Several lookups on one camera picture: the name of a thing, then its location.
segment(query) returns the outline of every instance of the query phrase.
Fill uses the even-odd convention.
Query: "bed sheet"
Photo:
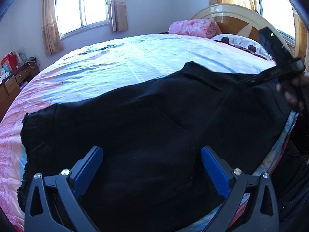
[[[72,51],[39,73],[18,95],[0,123],[0,206],[10,222],[24,229],[24,213],[18,206],[16,192],[26,164],[20,131],[27,112],[164,77],[182,69],[189,61],[225,73],[259,73],[274,66],[273,62],[224,43],[155,34],[115,39]],[[296,117],[291,112],[280,138],[256,174],[274,169]],[[182,231],[199,231],[215,212]]]

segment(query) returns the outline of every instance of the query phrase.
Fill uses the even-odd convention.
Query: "wall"
[[[115,38],[168,31],[174,21],[190,19],[208,0],[126,0],[129,30],[113,33],[109,25],[63,39],[64,50],[45,56],[41,35],[41,0],[15,0],[0,21],[0,58],[12,50],[36,56],[41,69],[72,50]]]

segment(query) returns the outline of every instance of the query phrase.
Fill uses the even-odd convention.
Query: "metal screw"
[[[236,175],[241,175],[243,172],[239,168],[235,168],[233,173]]]
[[[269,178],[269,173],[264,172],[262,173],[263,178],[268,179]]]
[[[64,176],[69,175],[69,173],[70,173],[70,169],[64,169],[61,171],[61,174]]]
[[[41,178],[41,174],[40,173],[36,173],[33,178],[35,178],[37,180],[37,179]]]

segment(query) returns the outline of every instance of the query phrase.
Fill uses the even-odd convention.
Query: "dresser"
[[[0,84],[0,121],[13,103],[14,99],[21,92],[20,85],[25,81],[30,82],[38,73],[39,67],[36,65],[36,59],[19,67],[9,77],[1,81]]]

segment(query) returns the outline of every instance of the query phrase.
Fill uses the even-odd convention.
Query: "cream headboard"
[[[274,26],[257,12],[245,7],[228,3],[215,4],[201,10],[192,19],[196,18],[213,18],[223,34],[240,35],[257,42],[258,30],[269,27],[290,51],[288,44]]]

